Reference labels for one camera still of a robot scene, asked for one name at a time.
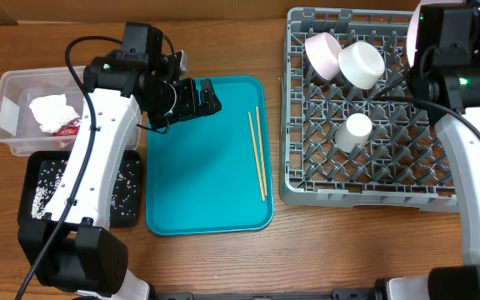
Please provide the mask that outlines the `white rice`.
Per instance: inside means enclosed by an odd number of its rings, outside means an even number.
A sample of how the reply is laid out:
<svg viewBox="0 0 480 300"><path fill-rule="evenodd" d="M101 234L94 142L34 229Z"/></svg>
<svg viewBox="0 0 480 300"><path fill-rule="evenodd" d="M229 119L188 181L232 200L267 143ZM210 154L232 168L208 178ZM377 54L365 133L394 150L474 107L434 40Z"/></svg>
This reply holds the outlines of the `white rice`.
<svg viewBox="0 0 480 300"><path fill-rule="evenodd" d="M31 216L40 218L55 193L68 162L45 160L40 165L34 189ZM112 227L128 227L136 219L141 189L142 164L138 159L123 160L117 172L110 201Z"/></svg>

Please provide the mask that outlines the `white bowl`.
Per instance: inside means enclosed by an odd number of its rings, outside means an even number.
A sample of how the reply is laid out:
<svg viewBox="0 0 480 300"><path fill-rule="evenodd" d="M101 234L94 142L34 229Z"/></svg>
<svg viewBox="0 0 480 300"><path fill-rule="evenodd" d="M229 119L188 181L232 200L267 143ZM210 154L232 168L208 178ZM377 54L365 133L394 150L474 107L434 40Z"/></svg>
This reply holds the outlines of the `white bowl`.
<svg viewBox="0 0 480 300"><path fill-rule="evenodd" d="M307 58L318 75L332 80L339 72L338 55L342 47L338 40L327 32L321 32L305 41Z"/></svg>

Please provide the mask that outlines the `white cup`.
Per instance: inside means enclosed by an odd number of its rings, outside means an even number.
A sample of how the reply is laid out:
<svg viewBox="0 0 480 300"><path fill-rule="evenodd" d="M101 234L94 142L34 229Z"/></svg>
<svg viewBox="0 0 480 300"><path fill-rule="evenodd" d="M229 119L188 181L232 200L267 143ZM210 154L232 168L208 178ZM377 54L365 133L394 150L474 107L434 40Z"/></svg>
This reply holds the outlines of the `white cup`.
<svg viewBox="0 0 480 300"><path fill-rule="evenodd" d="M357 145L363 147L367 143L372 130L373 123L367 115L354 113L338 127L335 143L345 153L350 153Z"/></svg>

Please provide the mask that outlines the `small white plate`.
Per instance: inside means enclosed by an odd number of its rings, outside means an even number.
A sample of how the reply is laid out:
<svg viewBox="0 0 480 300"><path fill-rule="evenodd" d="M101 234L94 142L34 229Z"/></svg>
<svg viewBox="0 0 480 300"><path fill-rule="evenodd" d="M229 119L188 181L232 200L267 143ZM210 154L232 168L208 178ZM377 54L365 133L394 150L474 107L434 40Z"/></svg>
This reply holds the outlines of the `small white plate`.
<svg viewBox="0 0 480 300"><path fill-rule="evenodd" d="M371 89L385 71L385 62L377 49L367 42L355 42L338 54L343 76L355 87Z"/></svg>

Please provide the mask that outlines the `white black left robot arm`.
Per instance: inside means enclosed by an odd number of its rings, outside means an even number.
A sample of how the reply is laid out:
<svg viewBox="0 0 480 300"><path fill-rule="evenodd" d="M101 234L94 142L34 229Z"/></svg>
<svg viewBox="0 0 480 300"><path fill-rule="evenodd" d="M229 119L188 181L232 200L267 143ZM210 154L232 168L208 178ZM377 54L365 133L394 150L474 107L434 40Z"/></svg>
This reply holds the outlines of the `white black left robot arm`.
<svg viewBox="0 0 480 300"><path fill-rule="evenodd" d="M147 130L213 115L222 104L210 80L182 78L171 40L140 22L118 49L94 58L74 81L83 95L81 126L61 181L40 218L20 223L28 278L81 299L154 299L152 284L128 268L127 246L111 234L110 206L128 139L146 114Z"/></svg>

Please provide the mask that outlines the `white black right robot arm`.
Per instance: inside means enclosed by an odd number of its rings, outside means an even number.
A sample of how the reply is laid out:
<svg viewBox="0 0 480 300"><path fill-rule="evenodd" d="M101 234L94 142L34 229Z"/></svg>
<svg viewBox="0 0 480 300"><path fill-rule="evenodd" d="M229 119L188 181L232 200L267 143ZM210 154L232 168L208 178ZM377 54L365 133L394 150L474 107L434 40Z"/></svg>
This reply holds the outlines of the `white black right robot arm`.
<svg viewBox="0 0 480 300"><path fill-rule="evenodd" d="M374 299L480 299L480 1L422 1L407 31L407 101L427 112L447 156L462 265L380 279Z"/></svg>

